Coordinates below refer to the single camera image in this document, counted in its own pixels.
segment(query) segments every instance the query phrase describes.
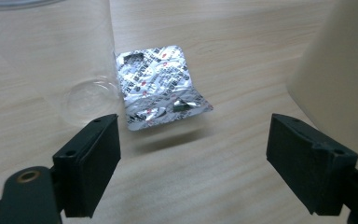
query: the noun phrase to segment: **tabletop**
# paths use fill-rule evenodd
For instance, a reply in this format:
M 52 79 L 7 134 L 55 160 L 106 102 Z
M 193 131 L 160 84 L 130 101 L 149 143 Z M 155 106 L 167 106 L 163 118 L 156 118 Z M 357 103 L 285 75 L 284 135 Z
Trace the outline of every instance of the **tabletop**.
M 131 132 L 94 217 L 63 223 L 345 223 L 318 217 L 266 160 L 280 113 L 310 124 L 285 87 L 334 0 L 111 2 L 116 52 L 182 48 L 214 111 Z M 20 169 L 51 166 L 81 128 L 65 123 L 0 56 L 0 197 Z

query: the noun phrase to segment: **clear cup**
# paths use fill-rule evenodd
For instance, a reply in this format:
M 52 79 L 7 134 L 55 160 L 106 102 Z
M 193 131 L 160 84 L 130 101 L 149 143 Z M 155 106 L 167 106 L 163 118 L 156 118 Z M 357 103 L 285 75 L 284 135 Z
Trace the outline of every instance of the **clear cup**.
M 116 112 L 109 0 L 0 0 L 0 54 L 69 123 Z

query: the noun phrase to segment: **wood grain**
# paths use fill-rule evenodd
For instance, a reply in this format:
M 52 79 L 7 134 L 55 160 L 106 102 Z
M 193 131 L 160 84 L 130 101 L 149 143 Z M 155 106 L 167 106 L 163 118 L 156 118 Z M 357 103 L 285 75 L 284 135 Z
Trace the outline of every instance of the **wood grain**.
M 130 132 L 94 218 L 64 223 L 345 223 L 317 217 L 266 160 L 271 113 L 310 122 L 286 79 L 334 1 L 112 3 L 116 51 L 180 46 L 214 111 Z M 0 57 L 0 194 L 5 180 L 51 156 L 80 128 L 64 123 Z

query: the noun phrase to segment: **black bracket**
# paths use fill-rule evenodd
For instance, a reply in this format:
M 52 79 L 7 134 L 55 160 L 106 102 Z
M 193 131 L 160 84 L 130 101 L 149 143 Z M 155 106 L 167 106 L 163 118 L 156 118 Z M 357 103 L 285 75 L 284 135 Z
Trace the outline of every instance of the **black bracket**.
M 351 209 L 358 224 L 358 154 L 305 122 L 273 114 L 267 160 L 310 213 L 338 216 Z
M 117 115 L 90 122 L 54 156 L 54 166 L 12 175 L 0 201 L 0 224 L 62 223 L 92 217 L 120 160 Z

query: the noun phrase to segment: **foil packet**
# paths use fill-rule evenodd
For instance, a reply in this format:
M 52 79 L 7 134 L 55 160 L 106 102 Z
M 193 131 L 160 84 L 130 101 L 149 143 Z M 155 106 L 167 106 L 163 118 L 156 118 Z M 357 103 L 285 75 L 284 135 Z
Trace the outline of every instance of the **foil packet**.
M 184 53 L 177 46 L 121 53 L 117 71 L 132 131 L 213 110 L 193 87 Z

